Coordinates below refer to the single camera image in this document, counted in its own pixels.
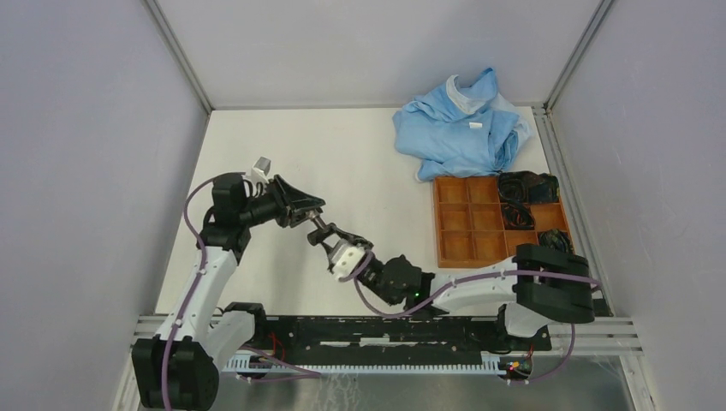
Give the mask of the dark metal faucet tee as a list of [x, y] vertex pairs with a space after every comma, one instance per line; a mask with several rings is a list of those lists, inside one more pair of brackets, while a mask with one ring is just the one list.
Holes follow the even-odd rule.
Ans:
[[332, 228], [331, 224], [327, 224], [324, 226], [317, 227], [313, 231], [307, 234], [306, 238], [308, 243], [316, 247], [317, 245], [323, 243], [327, 238], [329, 238], [331, 235], [334, 234], [334, 230]]

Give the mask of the small grey faucet fitting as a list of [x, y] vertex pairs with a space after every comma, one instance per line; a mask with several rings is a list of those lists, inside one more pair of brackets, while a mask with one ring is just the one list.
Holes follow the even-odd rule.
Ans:
[[318, 229], [323, 229], [326, 226], [326, 223], [317, 211], [308, 212], [307, 217]]

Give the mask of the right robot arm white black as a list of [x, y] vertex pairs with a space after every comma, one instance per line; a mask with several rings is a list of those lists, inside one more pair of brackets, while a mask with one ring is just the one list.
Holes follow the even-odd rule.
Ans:
[[460, 276], [426, 272], [404, 255], [380, 261], [372, 243], [335, 224], [314, 221], [308, 234], [312, 246], [324, 249], [328, 271], [339, 283], [368, 290], [399, 313], [385, 313], [367, 298], [364, 305], [385, 319], [452, 314], [466, 307], [500, 304], [494, 327], [497, 343], [519, 348], [529, 337], [553, 323], [589, 324], [595, 319], [592, 292], [598, 282], [588, 261], [578, 255], [534, 244], [517, 246], [515, 255]]

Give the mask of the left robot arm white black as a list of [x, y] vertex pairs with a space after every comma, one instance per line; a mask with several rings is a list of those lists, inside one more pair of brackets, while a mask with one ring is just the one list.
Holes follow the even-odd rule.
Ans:
[[219, 324], [211, 323], [222, 291], [251, 241], [251, 229], [270, 221], [282, 228], [296, 227], [325, 204], [279, 175], [254, 186], [241, 172], [202, 182], [186, 202], [205, 187], [211, 189], [212, 205], [201, 229], [194, 228], [186, 211], [182, 213], [199, 252], [182, 294], [155, 333], [132, 347], [134, 375], [145, 408], [211, 408], [228, 360], [243, 344], [259, 348], [270, 335], [269, 325], [244, 309], [227, 311]]

